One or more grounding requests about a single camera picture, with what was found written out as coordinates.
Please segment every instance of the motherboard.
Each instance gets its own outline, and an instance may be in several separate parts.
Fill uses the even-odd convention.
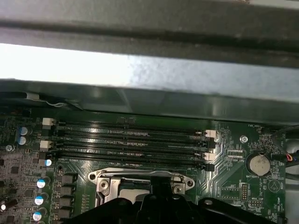
[[[0,224],[60,224],[116,197],[134,202],[156,174],[194,203],[214,197],[277,223],[279,153],[261,124],[2,107]]]

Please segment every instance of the capacitor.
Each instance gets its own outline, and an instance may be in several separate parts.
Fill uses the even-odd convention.
[[[21,127],[20,128],[20,135],[31,135],[33,132],[31,127]]]
[[[39,210],[37,210],[35,213],[33,213],[33,220],[34,221],[40,221],[43,217],[45,217],[47,215],[47,209],[45,208],[40,208]]]
[[[49,198],[49,195],[45,192],[41,193],[39,196],[37,196],[34,200],[36,205],[42,205],[45,201],[47,201]]]
[[[52,164],[54,164],[54,162],[55,162],[54,160],[47,159],[47,160],[45,160],[45,166],[49,167]]]
[[[36,183],[38,188],[44,188],[47,186],[49,183],[51,183],[51,179],[48,176],[45,176],[42,179],[39,179]]]
[[[1,206],[0,206],[0,210],[1,211],[7,211],[8,209],[16,206],[18,204],[18,199],[14,198],[10,201],[6,201],[4,202]]]
[[[18,144],[23,145],[29,145],[31,143],[31,138],[28,136],[20,136],[18,139]]]

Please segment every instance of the mounting screw hole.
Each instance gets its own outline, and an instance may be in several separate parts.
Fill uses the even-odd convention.
[[[193,186],[193,182],[192,182],[192,181],[188,181],[188,182],[187,182],[187,185],[188,185],[189,187],[192,187],[192,186]]]
[[[89,176],[89,178],[90,178],[91,180],[94,180],[94,179],[95,179],[95,175],[94,175],[94,174],[91,174],[91,175]]]

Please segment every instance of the red wire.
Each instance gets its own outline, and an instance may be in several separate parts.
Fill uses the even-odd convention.
[[[293,158],[292,158],[292,156],[291,156],[290,154],[287,153],[287,154],[286,154],[286,157],[287,157],[287,160],[288,160],[288,161],[293,161]]]

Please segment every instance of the ram slot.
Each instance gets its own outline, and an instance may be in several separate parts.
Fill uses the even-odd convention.
[[[176,138],[178,136],[194,139],[204,137],[198,134],[197,129],[169,129],[169,128],[153,128],[149,126],[133,126],[133,125],[111,125],[98,122],[67,122],[64,126],[59,125],[58,130],[70,130],[92,133],[116,133],[124,135],[146,135],[149,137]]]
[[[121,149],[121,150],[136,150],[139,152],[160,152],[169,154],[185,154],[194,155],[194,153],[200,153],[199,150],[193,149],[181,149],[181,148],[158,148],[158,147],[133,147],[133,146],[118,146],[118,145],[108,145],[108,144],[93,144],[84,142],[66,142],[64,147],[73,148],[90,148],[91,150],[96,150],[97,148],[108,148],[108,149]]]
[[[186,142],[186,143],[196,143],[200,141],[201,139],[185,139],[180,138],[180,136],[176,138],[168,138],[165,136],[159,136],[159,137],[152,137],[152,136],[143,136],[143,135],[121,135],[118,133],[92,133],[92,132],[82,132],[82,131],[66,131],[64,133],[64,136],[79,136],[79,137],[86,137],[86,138],[116,138],[116,139],[128,139],[128,140],[151,140],[151,141],[167,141],[167,142]]]
[[[98,155],[119,155],[127,157],[143,157],[143,158],[157,158],[157,159],[174,159],[174,160],[187,160],[195,161],[197,158],[194,155],[183,154],[166,154],[161,152],[141,152],[140,150],[121,150],[109,148],[88,148],[88,147],[63,147],[59,150],[74,153],[92,153]]]
[[[80,138],[71,135],[65,135],[62,138],[65,143],[67,142],[86,142],[95,144],[109,144],[109,145],[123,145],[123,146],[136,146],[136,147],[176,147],[176,148],[193,148],[205,147],[203,142],[196,144],[176,143],[176,142],[156,142],[156,141],[145,141],[145,140],[126,140],[126,139],[113,139],[113,138]]]
[[[185,161],[185,160],[173,160],[173,159],[157,159],[157,158],[139,158],[139,157],[127,157],[127,156],[117,156],[117,155],[100,155],[93,153],[77,153],[77,152],[66,152],[57,151],[52,152],[54,157],[57,158],[77,158],[77,159],[87,159],[87,160],[97,160],[97,161],[111,161],[111,162],[133,162],[133,163],[153,163],[153,164],[168,164],[175,166],[188,166],[197,167],[202,164],[201,161]]]

